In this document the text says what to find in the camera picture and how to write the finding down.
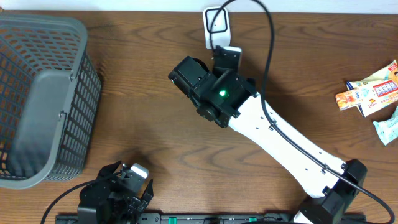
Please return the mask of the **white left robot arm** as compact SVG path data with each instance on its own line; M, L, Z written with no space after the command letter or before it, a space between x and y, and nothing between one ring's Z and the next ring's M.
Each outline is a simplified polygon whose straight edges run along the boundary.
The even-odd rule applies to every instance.
M137 195L148 176L149 170L138 163L102 167L96 182L80 192L78 223L137 223L154 196L152 180Z

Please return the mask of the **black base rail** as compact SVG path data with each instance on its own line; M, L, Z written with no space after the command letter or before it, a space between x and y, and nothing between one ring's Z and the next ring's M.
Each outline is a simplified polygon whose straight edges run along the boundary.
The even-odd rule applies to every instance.
M140 224L204 224L204 223L247 223L247 222L267 222L267 223L293 223L293 215L288 213L267 213L265 215L161 215L159 213L143 213L135 222L110 220L104 223L140 223ZM365 215L350 214L344 215L339 223L361 223L367 221ZM81 222L77 215L57 215L56 224L76 224L91 223Z

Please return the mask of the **teal wet wipes pack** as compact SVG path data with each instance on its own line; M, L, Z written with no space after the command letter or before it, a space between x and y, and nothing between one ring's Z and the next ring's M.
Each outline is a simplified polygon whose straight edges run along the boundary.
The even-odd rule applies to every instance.
M397 108L391 118L386 121L373 121L379 139L383 145L388 145L397 139Z

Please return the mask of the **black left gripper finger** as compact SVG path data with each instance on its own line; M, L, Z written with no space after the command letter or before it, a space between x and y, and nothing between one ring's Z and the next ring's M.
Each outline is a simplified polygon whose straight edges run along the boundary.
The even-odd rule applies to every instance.
M121 161L117 161L113 164L106 165L100 169L97 175L97 179L107 177L114 174L117 168L121 165Z
M154 197L154 191L153 191L153 179L151 179L144 191L144 193L142 194L142 197L140 199L141 203L138 206L138 210L140 212L143 212L147 206L149 205L150 201L153 199Z

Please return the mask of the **white barcode scanner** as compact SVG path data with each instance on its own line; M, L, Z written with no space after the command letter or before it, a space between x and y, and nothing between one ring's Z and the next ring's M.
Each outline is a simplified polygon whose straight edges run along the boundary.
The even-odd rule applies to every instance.
M207 49L211 49L210 39L212 39L214 47L217 45L226 47L231 43L228 10L222 9L215 17L218 9L219 7L208 7L202 13Z

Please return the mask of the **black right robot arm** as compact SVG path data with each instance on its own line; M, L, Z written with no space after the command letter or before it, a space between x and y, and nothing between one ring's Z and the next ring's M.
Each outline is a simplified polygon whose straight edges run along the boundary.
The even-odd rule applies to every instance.
M197 113L222 128L246 136L279 162L308 194L295 223L339 223L358 191L322 169L320 161L362 184L367 168L344 162L298 132L261 100L255 82L238 73L242 50L217 47L209 70L199 59L185 57L168 78L193 102Z

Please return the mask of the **orange snack bag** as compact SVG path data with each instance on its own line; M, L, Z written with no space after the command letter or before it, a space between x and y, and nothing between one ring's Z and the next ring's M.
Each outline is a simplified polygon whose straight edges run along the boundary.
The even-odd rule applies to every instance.
M397 62L360 81L346 81L348 90L358 89L363 99L357 106L365 118L397 101Z

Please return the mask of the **small orange box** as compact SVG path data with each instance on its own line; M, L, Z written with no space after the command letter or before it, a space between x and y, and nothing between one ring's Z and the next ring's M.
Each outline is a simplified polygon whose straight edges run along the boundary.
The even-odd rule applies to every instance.
M361 106L370 94L371 90L354 88L352 90L336 94L335 100L339 110L343 111L354 106Z

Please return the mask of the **grey plastic basket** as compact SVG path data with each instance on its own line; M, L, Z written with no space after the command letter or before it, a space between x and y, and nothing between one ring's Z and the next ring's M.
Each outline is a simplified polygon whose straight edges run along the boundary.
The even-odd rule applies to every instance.
M81 174L101 80L71 17L1 14L1 187Z

